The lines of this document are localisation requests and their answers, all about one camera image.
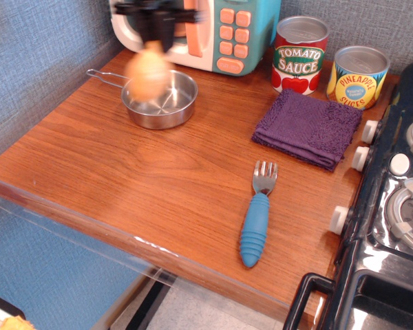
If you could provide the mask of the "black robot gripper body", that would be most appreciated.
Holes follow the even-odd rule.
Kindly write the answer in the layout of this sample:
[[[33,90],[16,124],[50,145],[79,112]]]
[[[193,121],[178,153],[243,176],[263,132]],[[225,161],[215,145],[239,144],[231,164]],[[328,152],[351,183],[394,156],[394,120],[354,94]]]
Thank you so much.
[[[178,29],[186,23],[199,24],[209,15],[196,8],[187,7],[177,1],[115,1],[114,13],[127,17],[128,25],[137,33],[181,34]]]

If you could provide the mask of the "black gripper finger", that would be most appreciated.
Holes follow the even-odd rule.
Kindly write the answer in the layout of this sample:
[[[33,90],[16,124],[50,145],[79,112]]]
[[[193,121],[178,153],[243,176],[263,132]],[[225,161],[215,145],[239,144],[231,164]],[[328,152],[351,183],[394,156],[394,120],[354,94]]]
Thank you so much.
[[[148,23],[138,24],[138,33],[144,45],[148,42],[157,41],[157,36],[154,32],[154,28]]]
[[[164,53],[167,53],[173,47],[174,32],[174,23],[161,25],[159,27],[159,37],[162,44],[162,50]]]

